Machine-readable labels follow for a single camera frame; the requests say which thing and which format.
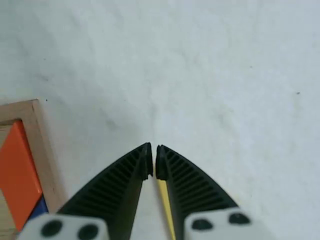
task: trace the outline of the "orange block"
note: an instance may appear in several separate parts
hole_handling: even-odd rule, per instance
[[[0,148],[0,188],[15,227],[21,231],[42,196],[22,121],[12,125]]]

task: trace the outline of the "white tabletop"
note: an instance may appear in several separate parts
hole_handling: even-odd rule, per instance
[[[164,144],[280,240],[320,228],[316,0],[2,0],[0,104],[39,98],[65,191]],[[156,185],[133,240],[166,239]]]

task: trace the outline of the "blue block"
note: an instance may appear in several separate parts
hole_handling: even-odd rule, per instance
[[[40,200],[37,202],[36,206],[34,207],[33,211],[31,212],[29,218],[28,218],[28,221],[31,220],[31,219],[34,219],[44,213],[48,213],[48,208],[47,208],[47,205],[46,205],[46,201],[45,201],[45,198],[44,196],[42,196],[40,198]]]

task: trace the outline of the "black screw hole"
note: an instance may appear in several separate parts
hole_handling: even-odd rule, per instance
[[[78,238],[80,240],[91,240],[98,235],[98,227],[94,224],[87,224],[80,228]]]
[[[214,228],[213,224],[204,218],[194,220],[192,223],[192,229],[194,230],[205,231],[213,228]]]
[[[231,224],[249,224],[250,223],[250,219],[244,215],[243,213],[240,212],[236,212],[236,213],[232,213],[229,216],[229,223]]]
[[[42,227],[41,234],[45,238],[52,237],[60,232],[62,225],[60,220],[51,220]]]

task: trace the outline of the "wooden frame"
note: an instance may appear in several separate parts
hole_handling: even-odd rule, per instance
[[[65,203],[66,197],[58,171],[54,169],[53,152],[42,116],[37,99],[0,106],[0,125],[22,120],[46,205],[49,212],[54,213]]]

